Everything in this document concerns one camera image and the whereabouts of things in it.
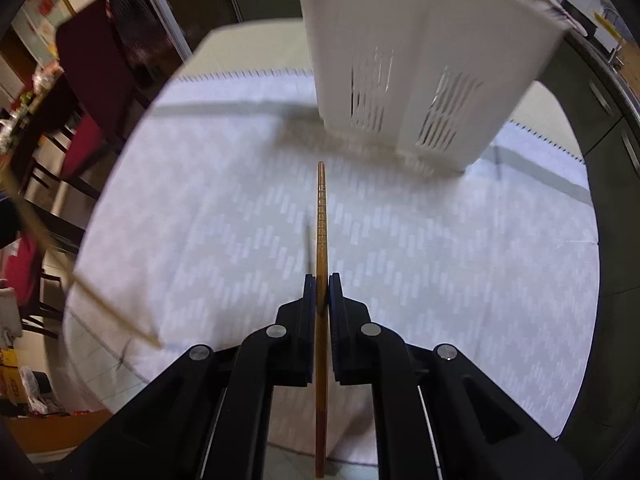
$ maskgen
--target cabinet handle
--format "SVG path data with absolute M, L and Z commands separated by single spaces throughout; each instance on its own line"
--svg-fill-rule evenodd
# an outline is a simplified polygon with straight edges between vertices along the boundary
M 604 95 L 602 95 L 602 92 L 600 92 L 600 90 L 598 89 L 598 87 L 595 85 L 593 81 L 589 81 L 589 88 L 591 89 L 591 92 L 593 93 L 593 95 L 596 96 L 596 99 L 600 103 L 600 106 L 602 106 L 605 109 L 607 114 L 612 116 L 613 110 L 611 109 L 611 106 L 609 106 L 609 103 L 607 103 L 607 100 L 604 98 Z
M 636 170 L 636 175 L 640 178 L 640 162 L 638 162 L 638 157 L 636 156 L 636 152 L 634 151 L 634 147 L 631 145 L 631 141 L 629 140 L 628 135 L 625 130 L 622 130 L 622 142 L 625 143 L 626 152 L 631 159 L 631 163 L 634 165 L 634 170 Z

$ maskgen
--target dark cabinet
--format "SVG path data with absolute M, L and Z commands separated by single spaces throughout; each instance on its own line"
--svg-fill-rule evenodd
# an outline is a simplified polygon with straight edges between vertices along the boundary
M 585 478 L 638 422 L 639 326 L 640 288 L 599 298 L 584 381 L 559 439 L 578 459 Z
M 640 146 L 625 120 L 587 154 L 598 223 L 600 295 L 640 286 Z
M 561 41 L 538 79 L 560 101 L 583 154 L 622 117 L 593 70 L 567 41 Z

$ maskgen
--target ventilation slot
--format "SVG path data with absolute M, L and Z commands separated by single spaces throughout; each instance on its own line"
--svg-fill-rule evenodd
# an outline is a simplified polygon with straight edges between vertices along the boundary
M 482 86 L 475 77 L 445 67 L 422 124 L 416 146 L 445 152 L 456 137 L 461 117 L 469 108 L 473 95 Z
M 354 59 L 351 67 L 351 126 L 380 133 L 388 101 L 394 51 L 379 47 Z

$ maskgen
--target chair backrest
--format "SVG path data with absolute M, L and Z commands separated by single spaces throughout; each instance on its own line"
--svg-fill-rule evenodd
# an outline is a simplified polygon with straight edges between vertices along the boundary
M 9 256 L 4 276 L 8 287 L 15 291 L 18 306 L 28 307 L 32 301 L 39 300 L 40 275 L 44 254 L 39 250 L 35 238 L 26 233 L 20 234 L 20 246 L 15 256 Z
M 78 98 L 62 74 L 47 93 L 29 121 L 28 128 L 38 128 L 43 133 L 55 132 L 66 124 L 78 106 Z
M 78 100 L 107 135 L 119 133 L 136 81 L 106 13 L 95 0 L 58 27 L 60 65 Z

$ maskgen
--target yellow object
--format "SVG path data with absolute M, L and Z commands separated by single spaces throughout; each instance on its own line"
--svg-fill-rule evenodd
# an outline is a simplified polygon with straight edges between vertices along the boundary
M 0 366 L 12 366 L 14 368 L 18 367 L 18 357 L 15 354 L 15 350 L 13 348 L 9 348 L 8 350 L 0 350 Z
M 26 404 L 27 393 L 24 391 L 24 386 L 22 386 L 22 379 L 20 378 L 18 368 L 0 366 L 0 372 L 2 372 L 7 396 L 12 404 Z
M 594 12 L 593 15 L 596 18 L 596 21 L 602 25 L 604 28 L 607 29 L 607 32 L 613 36 L 613 39 L 616 41 L 620 41 L 622 40 L 622 36 L 620 35 L 620 33 L 616 30 L 616 28 L 613 26 L 613 24 L 607 20 L 604 19 L 603 16 L 599 15 L 597 12 Z

